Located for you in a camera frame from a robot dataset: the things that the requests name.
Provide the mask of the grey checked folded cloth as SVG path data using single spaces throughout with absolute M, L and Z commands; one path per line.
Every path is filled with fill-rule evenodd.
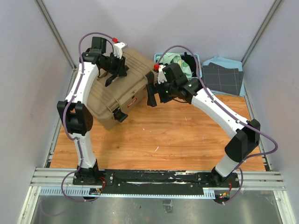
M 202 66 L 202 81 L 213 91 L 240 96 L 243 76 L 238 68 L 224 68 L 214 63 Z

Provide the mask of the blue plastic basket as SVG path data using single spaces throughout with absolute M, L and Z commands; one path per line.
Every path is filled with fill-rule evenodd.
M 154 62 L 158 62 L 159 63 L 159 60 L 158 61 L 156 61 L 156 55 L 159 55 L 159 54 L 161 54 L 162 55 L 162 53 L 156 53 L 155 55 L 154 55 Z M 196 57 L 196 64 L 198 64 L 198 72 L 199 72 L 199 75 L 200 75 L 200 77 L 202 77 L 202 71 L 201 71 L 201 63 L 200 63 L 200 57 L 199 57 L 199 55 L 198 54 L 194 54 L 194 56 Z

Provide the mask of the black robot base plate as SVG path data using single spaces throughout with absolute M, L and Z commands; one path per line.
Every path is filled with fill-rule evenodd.
M 74 185 L 100 186 L 103 181 L 103 193 L 126 196 L 195 196 L 203 195 L 203 188 L 240 187 L 237 173 L 223 178 L 211 172 L 185 170 L 104 169 L 96 176 L 77 173 L 73 178 Z

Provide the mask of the black cloth in basket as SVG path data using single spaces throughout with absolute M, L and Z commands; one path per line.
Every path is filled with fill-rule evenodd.
M 193 56 L 185 51 L 181 58 L 189 65 L 192 77 L 196 77 L 196 61 Z

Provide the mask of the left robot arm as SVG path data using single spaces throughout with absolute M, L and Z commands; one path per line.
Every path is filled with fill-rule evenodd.
M 79 50 L 79 67 L 75 82 L 63 101 L 58 101 L 57 110 L 67 137 L 75 144 L 78 154 L 78 166 L 73 172 L 74 185 L 96 185 L 102 179 L 94 156 L 90 130 L 93 116 L 87 108 L 87 100 L 92 84 L 100 70 L 112 74 L 110 84 L 118 77 L 127 74 L 123 50 L 126 44 L 111 39 L 113 50 L 106 56 L 107 39 L 94 36 L 91 47 L 82 52 Z

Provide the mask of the light blue folded cloth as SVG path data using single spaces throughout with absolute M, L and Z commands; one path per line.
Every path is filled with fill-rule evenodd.
M 231 60 L 231 59 L 226 59 L 226 58 L 223 58 L 221 56 L 214 56 L 213 58 L 204 61 L 202 63 L 202 66 L 203 65 L 209 65 L 209 63 L 214 63 L 214 64 L 220 65 L 224 68 L 230 68 L 230 69 L 238 68 L 239 71 L 243 71 L 241 62 Z M 217 94 L 227 94 L 227 93 L 223 93 L 223 92 L 220 92 L 220 91 L 213 91 L 213 90 L 212 90 L 212 92 L 217 93 Z M 239 97 L 243 97 L 243 96 L 244 96 L 244 84 L 242 82 L 241 93 L 240 93 Z

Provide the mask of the tan plastic tool box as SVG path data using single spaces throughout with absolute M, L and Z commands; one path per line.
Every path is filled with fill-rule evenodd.
M 138 102 L 147 97 L 146 74 L 153 70 L 154 61 L 133 48 L 123 55 L 128 66 L 126 77 L 117 77 L 108 87 L 106 80 L 111 76 L 104 70 L 94 80 L 87 101 L 87 108 L 94 119 L 107 130 L 122 123 Z

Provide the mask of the green patterned cloth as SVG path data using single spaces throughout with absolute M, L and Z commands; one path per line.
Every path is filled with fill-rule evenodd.
M 177 53 L 166 53 L 162 59 L 161 58 L 161 54 L 156 55 L 156 61 L 159 60 L 159 64 L 162 65 L 169 65 L 169 64 L 173 64 L 176 63 L 180 66 L 182 72 L 185 74 L 185 76 L 187 78 L 191 78 L 192 77 L 192 71 L 190 66 L 184 61 L 183 57 L 180 54 Z

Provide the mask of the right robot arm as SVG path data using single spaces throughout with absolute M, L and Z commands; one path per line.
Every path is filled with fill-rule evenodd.
M 228 182 L 233 170 L 259 145 L 260 123 L 247 120 L 221 102 L 208 88 L 204 88 L 198 78 L 187 78 L 177 64 L 154 66 L 146 75 L 147 105 L 157 105 L 155 94 L 160 102 L 167 103 L 179 98 L 195 106 L 215 121 L 231 139 L 225 146 L 225 154 L 211 171 L 211 181 L 221 187 Z

